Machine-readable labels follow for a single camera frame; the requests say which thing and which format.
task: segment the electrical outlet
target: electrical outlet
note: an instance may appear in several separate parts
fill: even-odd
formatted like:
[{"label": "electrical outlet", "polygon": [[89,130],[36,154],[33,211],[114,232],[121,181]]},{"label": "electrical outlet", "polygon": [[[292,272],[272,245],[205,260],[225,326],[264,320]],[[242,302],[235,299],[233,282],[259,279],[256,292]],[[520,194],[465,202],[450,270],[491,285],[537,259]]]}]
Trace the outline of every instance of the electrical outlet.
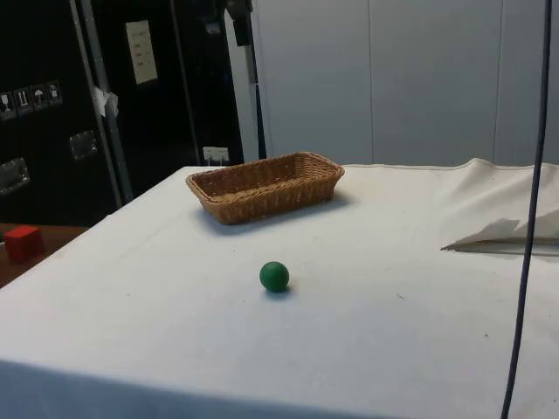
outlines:
[{"label": "electrical outlet", "polygon": [[209,166],[223,166],[229,164],[229,148],[204,147],[204,160]]}]

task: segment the warning symbol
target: warning symbol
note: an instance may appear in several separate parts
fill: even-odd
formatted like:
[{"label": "warning symbol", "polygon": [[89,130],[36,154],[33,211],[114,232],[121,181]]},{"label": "warning symbol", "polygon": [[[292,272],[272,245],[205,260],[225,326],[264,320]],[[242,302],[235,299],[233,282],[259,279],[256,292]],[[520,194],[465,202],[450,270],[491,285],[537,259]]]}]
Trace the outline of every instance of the warning symbol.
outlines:
[{"label": "warning symbol", "polygon": [[49,100],[51,106],[62,104],[62,92],[60,91],[60,85],[58,81],[49,81],[45,84],[46,97]]},{"label": "warning symbol", "polygon": [[11,120],[16,117],[16,105],[11,92],[0,93],[0,120]]},{"label": "warning symbol", "polygon": [[33,98],[33,107],[38,111],[49,106],[49,100],[46,95],[45,86],[36,85],[31,87],[31,97]]},{"label": "warning symbol", "polygon": [[16,99],[17,111],[20,115],[33,112],[33,105],[31,104],[31,96],[29,89],[14,90],[14,98]]}]

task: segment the black door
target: black door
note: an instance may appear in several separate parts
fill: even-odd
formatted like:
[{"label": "black door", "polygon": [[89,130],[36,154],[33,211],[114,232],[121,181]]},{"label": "black door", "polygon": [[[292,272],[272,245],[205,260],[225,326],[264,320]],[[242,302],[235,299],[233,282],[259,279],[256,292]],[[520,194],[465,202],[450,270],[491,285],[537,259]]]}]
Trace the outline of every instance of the black door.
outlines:
[{"label": "black door", "polygon": [[205,146],[242,162],[223,19],[208,32],[190,0],[93,0],[93,14],[134,196]]},{"label": "black door", "polygon": [[2,1],[0,31],[0,222],[96,223],[116,197],[69,1]]}]

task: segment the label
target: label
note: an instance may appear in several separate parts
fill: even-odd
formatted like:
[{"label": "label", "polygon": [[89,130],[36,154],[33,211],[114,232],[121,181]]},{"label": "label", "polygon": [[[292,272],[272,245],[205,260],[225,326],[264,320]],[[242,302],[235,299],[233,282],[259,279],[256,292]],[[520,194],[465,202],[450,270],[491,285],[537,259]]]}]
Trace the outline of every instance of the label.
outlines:
[{"label": "label", "polygon": [[45,83],[45,90],[49,105],[62,105],[62,91],[60,91],[60,84],[57,80]]},{"label": "label", "polygon": [[46,94],[44,85],[36,85],[31,87],[31,98],[33,100],[33,107],[36,111],[45,109],[49,106],[49,100]]},{"label": "label", "polygon": [[126,33],[136,85],[157,80],[157,67],[149,33],[149,22],[147,20],[128,22],[126,23]]},{"label": "label", "polygon": [[17,113],[20,115],[33,112],[31,95],[27,87],[25,89],[14,90],[14,100],[16,101]]},{"label": "label", "polygon": [[11,120],[16,117],[16,103],[11,92],[0,93],[0,120]]}]

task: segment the green ball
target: green ball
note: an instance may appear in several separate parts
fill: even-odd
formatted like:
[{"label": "green ball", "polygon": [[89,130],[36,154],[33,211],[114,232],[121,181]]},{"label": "green ball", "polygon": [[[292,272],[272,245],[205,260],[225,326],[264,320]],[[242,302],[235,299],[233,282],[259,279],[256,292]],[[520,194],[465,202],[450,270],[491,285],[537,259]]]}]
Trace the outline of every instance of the green ball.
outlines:
[{"label": "green ball", "polygon": [[260,282],[270,292],[283,292],[289,282],[289,271],[280,262],[268,262],[260,270]]}]

